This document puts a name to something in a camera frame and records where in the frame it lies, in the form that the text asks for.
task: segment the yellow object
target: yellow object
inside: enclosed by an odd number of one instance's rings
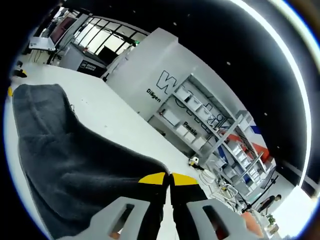
[[[175,186],[184,186],[184,185],[196,185],[197,180],[190,176],[178,174],[178,173],[172,173],[173,179],[174,179],[174,185]]]
[[[9,95],[10,97],[12,97],[12,96],[14,95],[14,93],[12,92],[11,86],[8,88],[8,95]]]
[[[139,180],[139,183],[141,184],[156,184],[156,185],[162,185],[164,182],[164,172],[159,172],[155,174],[147,175]]]

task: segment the person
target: person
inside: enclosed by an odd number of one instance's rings
[[[279,201],[281,200],[281,195],[278,194],[277,196],[271,195],[268,197],[266,200],[260,203],[260,208],[258,209],[258,212],[261,213],[263,210],[266,209],[266,214],[268,214],[268,208],[274,203],[274,201]]]

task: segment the cable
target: cable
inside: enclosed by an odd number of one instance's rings
[[[59,49],[59,51],[57,51],[57,52],[53,55],[52,59],[48,59],[48,61],[47,61],[46,64],[49,65],[52,61],[55,60],[56,56],[57,56],[63,49],[65,49],[65,47],[66,47],[66,46],[71,42],[71,40],[74,38],[74,35],[73,35],[73,34],[71,34],[70,36],[71,36],[71,38],[66,41],[66,44],[65,44],[63,47],[61,47],[61,48]]]
[[[229,205],[232,207],[232,210],[233,210],[234,212],[237,211],[237,210],[235,209],[235,207],[230,204],[230,202],[227,201],[226,203],[229,204]]]
[[[34,58],[33,58],[33,62],[34,62],[34,63],[36,62],[36,57],[37,57],[38,53],[39,53],[39,50],[37,50],[36,53],[35,53],[35,55],[34,55]]]
[[[38,62],[38,60],[39,60],[39,58],[40,58],[40,56],[41,56],[41,54],[43,53],[43,51],[42,50],[40,50],[40,54],[39,54],[39,56],[38,56],[38,58],[36,59],[36,63]]]

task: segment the wall logo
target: wall logo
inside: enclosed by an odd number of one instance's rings
[[[86,61],[82,61],[81,65],[80,65],[80,68],[81,69],[88,69],[88,70],[91,70],[91,71],[94,71],[96,70],[96,66],[86,62]]]
[[[148,88],[146,92],[152,97],[152,99],[156,100],[158,103],[161,102],[161,99],[158,98],[150,88]]]
[[[164,93],[168,94],[168,92],[173,89],[177,85],[177,79],[173,76],[170,76],[169,73],[165,70],[161,73],[161,76],[156,83],[156,86],[159,89],[164,89]]]

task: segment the potted plant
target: potted plant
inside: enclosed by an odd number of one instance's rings
[[[276,219],[274,218],[274,216],[272,216],[272,214],[267,215],[266,218],[268,219],[270,226],[272,226],[276,222]]]

